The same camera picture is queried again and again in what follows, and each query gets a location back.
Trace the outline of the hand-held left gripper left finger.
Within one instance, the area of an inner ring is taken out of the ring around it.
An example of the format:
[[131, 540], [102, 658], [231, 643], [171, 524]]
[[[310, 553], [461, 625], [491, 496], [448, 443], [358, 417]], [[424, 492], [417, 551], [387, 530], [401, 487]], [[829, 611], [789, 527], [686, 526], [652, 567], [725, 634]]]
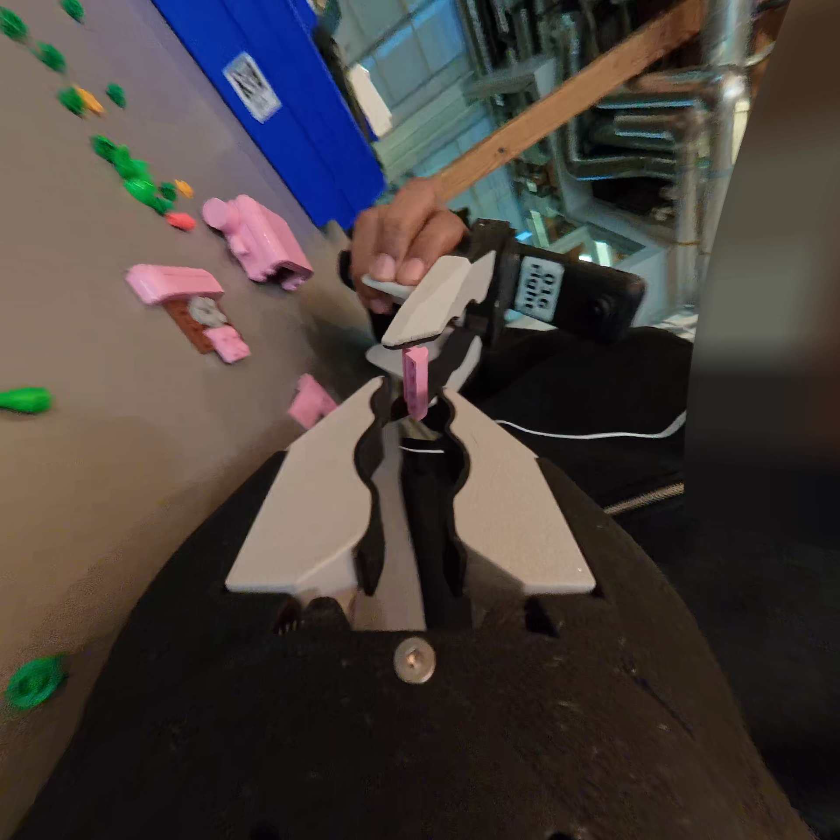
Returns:
[[288, 448], [227, 575], [230, 592], [375, 593], [385, 536], [373, 477], [388, 419], [389, 384], [376, 376]]

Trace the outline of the blue plastic bin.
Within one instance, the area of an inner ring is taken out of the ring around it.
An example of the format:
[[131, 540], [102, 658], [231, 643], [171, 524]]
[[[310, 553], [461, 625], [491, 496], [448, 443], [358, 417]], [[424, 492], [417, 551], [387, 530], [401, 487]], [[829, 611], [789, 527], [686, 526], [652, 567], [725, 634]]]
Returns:
[[311, 221], [351, 228], [385, 177], [317, 48], [311, 3], [154, 6]]

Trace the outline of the person's right hand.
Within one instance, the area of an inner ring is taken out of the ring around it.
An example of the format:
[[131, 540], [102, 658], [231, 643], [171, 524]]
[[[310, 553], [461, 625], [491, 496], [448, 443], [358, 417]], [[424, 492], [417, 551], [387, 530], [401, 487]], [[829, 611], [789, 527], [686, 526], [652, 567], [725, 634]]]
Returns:
[[391, 312], [392, 299], [362, 279], [416, 287], [468, 234], [460, 216], [440, 199], [433, 180], [407, 182], [389, 204], [361, 213], [353, 227], [350, 277], [360, 303], [373, 314]]

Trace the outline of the green flexible rod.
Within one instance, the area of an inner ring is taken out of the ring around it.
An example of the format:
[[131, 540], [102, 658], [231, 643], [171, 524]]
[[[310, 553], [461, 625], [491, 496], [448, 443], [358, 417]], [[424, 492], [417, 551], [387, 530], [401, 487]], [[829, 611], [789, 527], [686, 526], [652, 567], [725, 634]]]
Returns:
[[53, 403], [51, 393], [42, 387], [26, 386], [0, 393], [1, 411], [15, 414], [46, 413]]

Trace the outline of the pink brick block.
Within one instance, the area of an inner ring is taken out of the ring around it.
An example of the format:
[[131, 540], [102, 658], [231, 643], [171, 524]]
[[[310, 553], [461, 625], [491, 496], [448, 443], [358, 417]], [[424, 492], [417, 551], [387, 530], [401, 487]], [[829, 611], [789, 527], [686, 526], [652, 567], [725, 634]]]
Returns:
[[223, 310], [224, 289], [204, 269], [135, 265], [124, 279], [149, 308], [169, 315], [200, 354], [214, 354], [226, 364], [250, 356], [250, 348]]

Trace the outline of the person's black jacket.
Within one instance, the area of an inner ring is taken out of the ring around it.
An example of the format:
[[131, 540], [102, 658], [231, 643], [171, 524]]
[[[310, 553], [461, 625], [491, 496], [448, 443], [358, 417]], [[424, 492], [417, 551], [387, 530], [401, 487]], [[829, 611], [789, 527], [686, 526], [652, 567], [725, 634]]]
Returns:
[[596, 587], [490, 616], [560, 814], [480, 794], [482, 838], [838, 838], [838, 551], [691, 513], [683, 427], [501, 427], [570, 503]]

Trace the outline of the green spiky leaf piece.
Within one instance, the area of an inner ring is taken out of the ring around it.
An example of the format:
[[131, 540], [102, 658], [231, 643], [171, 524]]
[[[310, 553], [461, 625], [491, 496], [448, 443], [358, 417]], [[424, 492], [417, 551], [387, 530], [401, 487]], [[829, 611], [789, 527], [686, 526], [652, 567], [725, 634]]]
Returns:
[[150, 180], [148, 164], [132, 157], [127, 146], [118, 145], [101, 134], [92, 135], [90, 145], [94, 153], [108, 162], [123, 181]]

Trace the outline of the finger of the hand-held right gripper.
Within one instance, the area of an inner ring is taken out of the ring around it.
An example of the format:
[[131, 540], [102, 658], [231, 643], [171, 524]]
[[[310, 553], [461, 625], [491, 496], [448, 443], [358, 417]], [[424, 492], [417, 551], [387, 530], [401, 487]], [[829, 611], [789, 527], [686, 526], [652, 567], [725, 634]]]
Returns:
[[468, 305], [483, 302], [495, 272], [497, 253], [476, 262], [466, 257], [441, 257], [404, 301], [381, 343], [402, 350], [435, 339]]
[[[458, 392], [473, 374], [482, 353], [480, 336], [470, 331], [444, 331], [406, 350], [427, 351], [427, 395], [435, 397], [445, 387]], [[398, 382], [403, 381], [403, 350], [376, 343], [367, 349], [365, 359]]]

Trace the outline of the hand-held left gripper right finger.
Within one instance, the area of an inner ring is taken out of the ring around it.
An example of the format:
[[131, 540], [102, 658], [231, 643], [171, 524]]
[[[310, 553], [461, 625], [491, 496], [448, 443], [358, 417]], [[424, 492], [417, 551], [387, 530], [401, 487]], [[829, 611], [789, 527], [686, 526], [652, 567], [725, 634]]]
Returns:
[[537, 456], [456, 392], [450, 435], [465, 453], [453, 502], [471, 599], [593, 592], [595, 578]]

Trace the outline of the scattered small green clips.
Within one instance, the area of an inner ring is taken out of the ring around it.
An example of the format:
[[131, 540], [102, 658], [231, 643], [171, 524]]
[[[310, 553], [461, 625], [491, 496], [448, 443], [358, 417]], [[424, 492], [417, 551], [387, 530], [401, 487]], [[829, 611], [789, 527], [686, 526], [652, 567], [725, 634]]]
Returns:
[[2, 35], [2, 391], [47, 390], [41, 413], [2, 408], [2, 713], [20, 666], [91, 635], [108, 608], [71, 606], [97, 564], [175, 486], [177, 369], [165, 316], [123, 279], [172, 250], [89, 134], [113, 134], [75, 86], [91, 34], [36, 2]]

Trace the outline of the pink hollow brick pair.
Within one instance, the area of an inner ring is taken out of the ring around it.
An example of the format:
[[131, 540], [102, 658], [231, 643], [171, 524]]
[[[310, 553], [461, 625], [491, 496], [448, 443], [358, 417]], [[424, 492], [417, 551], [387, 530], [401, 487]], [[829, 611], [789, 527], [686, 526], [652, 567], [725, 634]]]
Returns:
[[402, 351], [402, 390], [409, 417], [416, 421], [428, 411], [428, 348], [417, 345]]

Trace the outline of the pink brick animal body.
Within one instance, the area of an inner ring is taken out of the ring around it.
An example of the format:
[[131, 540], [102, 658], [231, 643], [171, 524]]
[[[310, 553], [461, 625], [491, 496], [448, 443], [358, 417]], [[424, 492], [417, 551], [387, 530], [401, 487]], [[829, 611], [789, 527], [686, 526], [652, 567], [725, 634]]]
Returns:
[[202, 207], [202, 218], [225, 237], [251, 281], [276, 282], [286, 291], [296, 291], [312, 277], [312, 266], [288, 223], [254, 198], [212, 197]]

